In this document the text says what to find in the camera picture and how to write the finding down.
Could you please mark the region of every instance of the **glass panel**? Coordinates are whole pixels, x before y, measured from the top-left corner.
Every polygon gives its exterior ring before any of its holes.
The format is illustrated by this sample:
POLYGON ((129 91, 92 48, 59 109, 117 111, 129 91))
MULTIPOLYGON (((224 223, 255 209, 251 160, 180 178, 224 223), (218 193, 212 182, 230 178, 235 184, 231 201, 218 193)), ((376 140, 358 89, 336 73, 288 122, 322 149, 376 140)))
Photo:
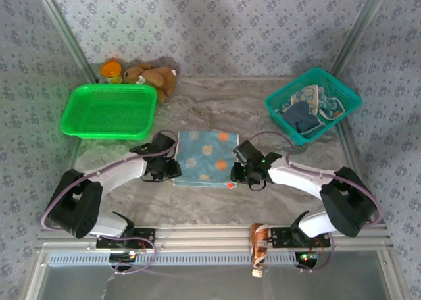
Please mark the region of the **glass panel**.
POLYGON ((376 252, 338 252, 321 271, 270 266, 263 278, 250 266, 153 266, 114 276, 108 266, 47 269, 39 300, 371 300, 390 299, 376 252))

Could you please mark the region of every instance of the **green plastic basket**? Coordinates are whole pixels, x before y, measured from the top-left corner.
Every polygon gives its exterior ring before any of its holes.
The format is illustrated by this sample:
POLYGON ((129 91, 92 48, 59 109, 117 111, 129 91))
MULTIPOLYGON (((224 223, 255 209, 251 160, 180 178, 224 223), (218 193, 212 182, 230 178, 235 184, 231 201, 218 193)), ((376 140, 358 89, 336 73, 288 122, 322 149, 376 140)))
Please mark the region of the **green plastic basket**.
POLYGON ((307 73, 301 75, 298 79, 292 81, 277 92, 267 97, 264 105, 269 110, 270 118, 297 144, 304 145, 319 138, 324 132, 335 126, 339 121, 344 119, 353 110, 361 106, 362 99, 353 90, 342 84, 338 79, 333 77, 321 68, 313 68, 307 73), (305 138, 294 128, 292 128, 275 110, 281 108, 287 103, 291 96, 305 88, 306 86, 317 84, 324 89, 324 93, 328 97, 337 97, 345 109, 345 112, 333 121, 326 120, 322 117, 319 119, 325 123, 325 127, 312 137, 305 138))
POLYGON ((157 91, 148 85, 85 84, 70 96, 60 129, 82 139, 142 140, 156 103, 157 91))

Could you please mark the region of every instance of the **towel with polka dots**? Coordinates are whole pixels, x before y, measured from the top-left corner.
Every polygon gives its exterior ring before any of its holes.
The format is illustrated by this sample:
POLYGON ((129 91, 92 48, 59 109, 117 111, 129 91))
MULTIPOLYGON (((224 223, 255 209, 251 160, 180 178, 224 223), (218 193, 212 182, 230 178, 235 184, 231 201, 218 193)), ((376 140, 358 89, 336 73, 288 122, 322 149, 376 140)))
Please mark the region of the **towel with polka dots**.
POLYGON ((176 160, 182 175, 175 186, 232 188, 231 168, 237 161, 232 150, 238 146, 238 134, 226 132, 180 131, 176 160))

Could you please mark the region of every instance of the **folded cloth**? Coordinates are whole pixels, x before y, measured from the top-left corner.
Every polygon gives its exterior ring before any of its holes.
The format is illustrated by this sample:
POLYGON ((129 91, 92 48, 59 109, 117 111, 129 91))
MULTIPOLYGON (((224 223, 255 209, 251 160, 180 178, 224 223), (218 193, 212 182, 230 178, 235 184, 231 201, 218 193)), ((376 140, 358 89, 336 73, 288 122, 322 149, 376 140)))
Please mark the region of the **folded cloth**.
POLYGON ((317 116, 310 113, 310 106, 307 101, 299 101, 288 108, 282 118, 304 138, 311 138, 324 123, 317 116))
POLYGON ((232 150, 238 146, 238 134, 226 132, 180 131, 176 160, 182 175, 175 186, 233 188, 231 168, 237 161, 232 150))
POLYGON ((282 116, 284 112, 286 112, 286 110, 290 108, 290 106, 291 106, 291 101, 287 101, 285 104, 281 106, 280 109, 275 109, 275 113, 278 113, 280 116, 282 116))
POLYGON ((341 101, 336 97, 327 97, 322 87, 318 88, 318 112, 327 120, 335 120, 345 112, 341 101))
POLYGON ((309 85, 303 89, 296 91, 291 96, 291 105, 299 101, 306 101, 309 103, 311 113, 316 116, 318 112, 318 86, 316 84, 309 85))

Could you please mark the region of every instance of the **marble table surface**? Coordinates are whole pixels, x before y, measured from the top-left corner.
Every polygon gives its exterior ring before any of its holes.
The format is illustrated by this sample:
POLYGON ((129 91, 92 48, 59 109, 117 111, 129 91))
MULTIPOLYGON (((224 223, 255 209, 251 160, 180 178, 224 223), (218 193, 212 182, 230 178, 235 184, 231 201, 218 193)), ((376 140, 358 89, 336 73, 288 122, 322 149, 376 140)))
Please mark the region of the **marble table surface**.
MULTIPOLYGON (((264 98, 290 79, 211 80, 181 79, 170 101, 157 105, 152 130, 145 141, 83 140, 75 168, 90 170, 118 159, 128 149, 151 141, 161 129, 236 132, 240 143, 262 130, 280 130, 269 119, 264 98)), ((286 155, 290 148, 278 136, 253 140, 264 154, 286 155)), ((315 142, 298 147, 293 161, 322 168, 346 166, 335 129, 315 142)), ((291 224, 321 201, 297 189, 268 185, 260 192, 240 184, 234 189, 177 187, 172 181, 159 184, 132 180, 103 198, 102 211, 119 212, 137 225, 163 224, 291 224)))

